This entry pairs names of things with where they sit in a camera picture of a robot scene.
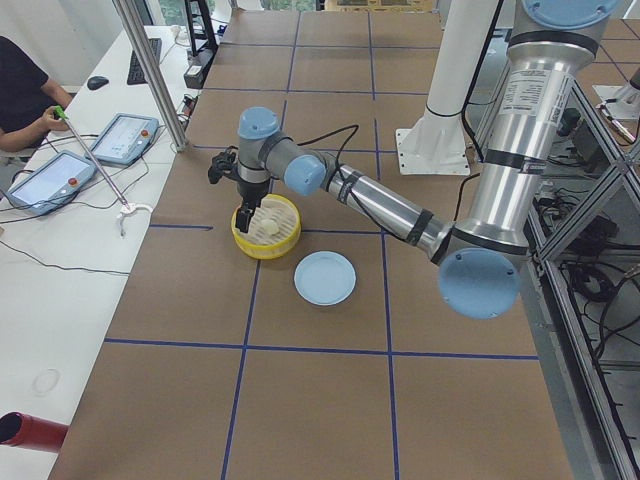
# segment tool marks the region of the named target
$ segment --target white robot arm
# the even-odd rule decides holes
[[[523,228],[578,71],[596,56],[619,0],[521,0],[507,54],[511,73],[469,216],[457,223],[399,196],[332,156],[305,150],[254,107],[240,119],[238,155],[214,158],[243,197],[236,227],[247,231],[272,177],[309,195],[324,189],[440,265],[441,293],[456,311],[492,318],[511,308],[526,259]]]

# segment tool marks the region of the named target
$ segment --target white table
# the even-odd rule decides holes
[[[147,34],[162,38],[161,71],[177,108],[184,94],[198,93],[187,89],[182,77],[187,69],[186,48],[174,43],[169,27],[147,27]],[[130,54],[131,45],[122,32],[92,73],[109,78],[110,83],[95,91],[84,86],[66,110],[81,134],[99,134],[120,112],[152,116],[164,123],[149,86],[126,85]],[[145,154],[149,173],[126,192],[130,202],[157,203],[175,156],[171,138],[162,130]],[[49,139],[68,135],[51,134]],[[75,140],[55,145],[82,153]],[[27,168],[44,164],[54,153],[42,148]],[[108,171],[124,188],[146,168],[138,161],[127,170]],[[115,196],[103,181],[76,200],[102,206]],[[140,211],[127,217],[126,236],[121,238],[116,224],[120,206],[116,202],[97,210],[70,204],[49,216],[2,225],[5,233],[0,240],[45,263],[128,272],[150,216]],[[0,209],[9,207],[6,199],[0,202]],[[0,212],[0,222],[30,215]],[[126,280],[126,276],[46,268],[0,245],[0,415],[22,411],[71,422]],[[45,479],[55,458],[45,452],[0,447],[0,478]]]

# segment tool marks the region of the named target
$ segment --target black mouse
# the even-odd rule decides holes
[[[97,90],[100,87],[105,86],[107,83],[109,83],[109,79],[107,77],[91,77],[87,80],[87,88],[89,88],[89,90]]]

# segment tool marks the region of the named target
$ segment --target keyboard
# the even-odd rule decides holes
[[[162,51],[162,39],[149,38],[149,45],[153,51],[153,56],[156,57],[156,61],[160,62],[160,52]],[[139,85],[141,83],[147,83],[144,78],[144,72],[142,71],[142,65],[136,52],[131,52],[131,61],[129,62],[129,75],[127,75],[127,85]]]

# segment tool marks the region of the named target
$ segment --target yellow bowl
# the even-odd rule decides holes
[[[289,252],[300,238],[300,212],[286,198],[269,194],[257,208],[249,232],[236,227],[236,213],[231,217],[231,233],[238,248],[251,258],[270,260]]]

